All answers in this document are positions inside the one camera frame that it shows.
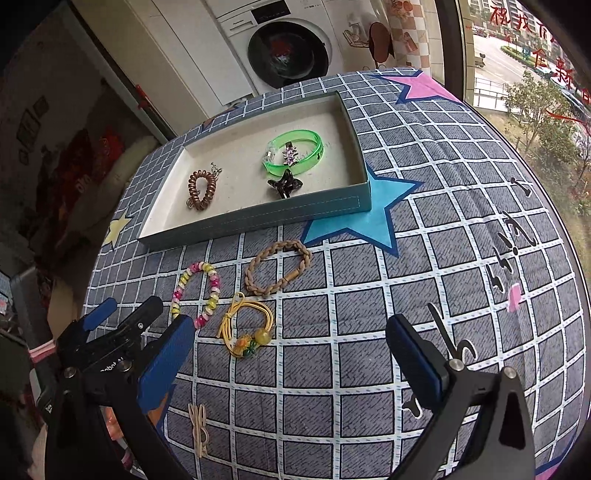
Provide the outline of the beige rubber bands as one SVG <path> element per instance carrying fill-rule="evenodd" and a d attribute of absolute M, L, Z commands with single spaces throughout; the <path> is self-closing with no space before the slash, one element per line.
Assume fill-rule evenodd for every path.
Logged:
<path fill-rule="evenodd" d="M 211 440 L 206 426 L 206 408 L 204 404 L 188 404 L 187 413 L 192 426 L 194 452 L 201 459 L 207 455 L 207 446 Z"/>

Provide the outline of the teal shallow tray box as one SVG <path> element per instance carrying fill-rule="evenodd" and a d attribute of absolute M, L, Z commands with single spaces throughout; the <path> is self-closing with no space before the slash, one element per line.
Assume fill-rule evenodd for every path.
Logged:
<path fill-rule="evenodd" d="M 301 174 L 303 186 L 283 199 L 267 183 L 263 153 L 277 135 L 318 133 L 321 161 Z M 186 205 L 188 178 L 221 168 L 214 197 L 203 211 Z M 370 180 L 342 96 L 331 92 L 276 104 L 182 147 L 151 201 L 138 241 L 161 250 L 280 224 L 367 212 Z"/>

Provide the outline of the green translucent bangle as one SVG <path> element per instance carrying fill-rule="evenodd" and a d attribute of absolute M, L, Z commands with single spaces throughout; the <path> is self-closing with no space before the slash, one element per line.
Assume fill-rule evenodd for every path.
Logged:
<path fill-rule="evenodd" d="M 290 130 L 267 143 L 263 168 L 273 177 L 281 177 L 287 170 L 293 175 L 301 175 L 314 168 L 324 153 L 325 144 L 317 132 Z"/>

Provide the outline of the black hair claw clip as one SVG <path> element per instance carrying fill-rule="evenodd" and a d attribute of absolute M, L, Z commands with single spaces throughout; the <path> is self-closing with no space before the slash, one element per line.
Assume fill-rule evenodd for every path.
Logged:
<path fill-rule="evenodd" d="M 291 193 L 300 190 L 303 186 L 303 182 L 301 182 L 300 179 L 294 177 L 294 174 L 290 171 L 290 169 L 285 169 L 283 176 L 281 176 L 280 179 L 270 179 L 267 181 L 267 184 L 276 190 L 276 193 L 280 195 L 281 199 L 290 198 Z"/>

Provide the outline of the blue checkered star tablecloth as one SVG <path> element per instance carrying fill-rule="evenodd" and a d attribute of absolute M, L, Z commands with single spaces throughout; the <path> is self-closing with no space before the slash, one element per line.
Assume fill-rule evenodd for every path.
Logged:
<path fill-rule="evenodd" d="M 276 104 L 338 92 L 373 209 L 164 250 L 137 237 L 179 150 Z M 163 433 L 196 479 L 384 479 L 431 414 L 385 339 L 400 313 L 446 357 L 519 375 L 535 468 L 551 475 L 589 415 L 589 309 L 579 262 L 530 169 L 476 111 L 427 74 L 356 72 L 250 99 L 149 154 L 115 211 L 84 305 L 111 297 L 112 331 L 149 296 L 206 315 Z M 188 404 L 211 440 L 195 455 Z"/>

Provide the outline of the white front-load washing machine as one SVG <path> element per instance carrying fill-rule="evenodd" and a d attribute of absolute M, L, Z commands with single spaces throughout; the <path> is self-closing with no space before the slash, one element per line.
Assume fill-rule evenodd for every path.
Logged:
<path fill-rule="evenodd" d="M 211 1 L 208 6 L 259 94 L 345 70 L 322 1 Z"/>

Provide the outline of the brown round stool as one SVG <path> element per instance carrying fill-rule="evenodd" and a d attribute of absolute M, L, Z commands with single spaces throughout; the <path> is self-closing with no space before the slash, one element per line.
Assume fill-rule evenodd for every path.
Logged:
<path fill-rule="evenodd" d="M 369 49 L 376 66 L 394 57 L 394 44 L 390 29 L 381 22 L 370 24 Z"/>

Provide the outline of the checkered pink gift bag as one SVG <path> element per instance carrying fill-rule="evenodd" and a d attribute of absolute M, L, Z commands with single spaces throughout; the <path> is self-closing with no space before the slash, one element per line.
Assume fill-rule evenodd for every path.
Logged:
<path fill-rule="evenodd" d="M 443 43 L 434 0 L 390 0 L 385 8 L 397 66 L 413 67 L 443 82 Z"/>

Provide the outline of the silver crown heart pendant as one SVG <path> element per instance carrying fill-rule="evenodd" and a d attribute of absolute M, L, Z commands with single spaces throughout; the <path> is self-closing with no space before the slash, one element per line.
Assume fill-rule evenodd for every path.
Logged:
<path fill-rule="evenodd" d="M 211 175 L 214 176 L 215 179 L 218 179 L 221 176 L 222 169 L 217 167 L 214 163 L 211 163 Z"/>

